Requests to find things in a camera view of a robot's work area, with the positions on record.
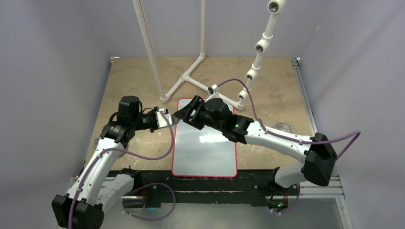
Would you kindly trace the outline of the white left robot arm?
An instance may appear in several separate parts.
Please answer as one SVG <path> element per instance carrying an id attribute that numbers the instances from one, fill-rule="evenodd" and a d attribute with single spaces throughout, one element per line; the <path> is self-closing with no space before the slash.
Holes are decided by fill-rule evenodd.
<path id="1" fill-rule="evenodd" d="M 103 127 L 96 149 L 76 182 L 64 195 L 56 195 L 52 209 L 61 228 L 98 229 L 105 213 L 128 192 L 137 195 L 142 190 L 141 180 L 128 175 L 104 186 L 115 161 L 124 153 L 130 140 L 139 130 L 154 131 L 160 128 L 160 109 L 143 108 L 136 96 L 124 96 Z"/>

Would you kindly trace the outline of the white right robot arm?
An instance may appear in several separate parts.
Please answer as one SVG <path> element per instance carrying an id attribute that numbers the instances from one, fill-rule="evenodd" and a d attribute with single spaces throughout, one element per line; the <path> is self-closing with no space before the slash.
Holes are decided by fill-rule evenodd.
<path id="1" fill-rule="evenodd" d="M 324 134 L 295 135 L 261 126 L 250 117 L 234 114 L 220 98 L 204 101 L 197 95 L 173 115 L 198 130 L 211 127 L 220 131 L 231 142 L 262 146 L 297 160 L 295 165 L 276 169 L 268 181 L 274 194 L 304 181 L 321 187 L 330 183 L 337 154 Z"/>

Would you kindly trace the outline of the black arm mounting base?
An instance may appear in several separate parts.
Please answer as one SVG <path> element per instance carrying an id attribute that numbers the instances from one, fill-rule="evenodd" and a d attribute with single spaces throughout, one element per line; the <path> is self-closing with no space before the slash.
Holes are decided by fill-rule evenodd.
<path id="1" fill-rule="evenodd" d="M 253 207 L 286 208 L 298 185 L 283 188 L 275 183 L 272 169 L 239 169 L 226 177 L 176 177 L 169 170 L 110 171 L 108 177 L 128 175 L 134 181 L 130 191 L 144 200 L 146 207 L 163 203 L 249 204 Z"/>

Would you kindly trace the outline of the pink framed whiteboard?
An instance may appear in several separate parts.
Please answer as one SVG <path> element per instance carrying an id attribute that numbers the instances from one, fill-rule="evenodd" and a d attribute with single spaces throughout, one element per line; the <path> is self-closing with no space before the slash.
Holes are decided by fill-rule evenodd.
<path id="1" fill-rule="evenodd" d="M 175 128 L 171 173 L 176 177 L 237 175 L 236 143 L 205 126 L 198 130 L 183 121 Z"/>

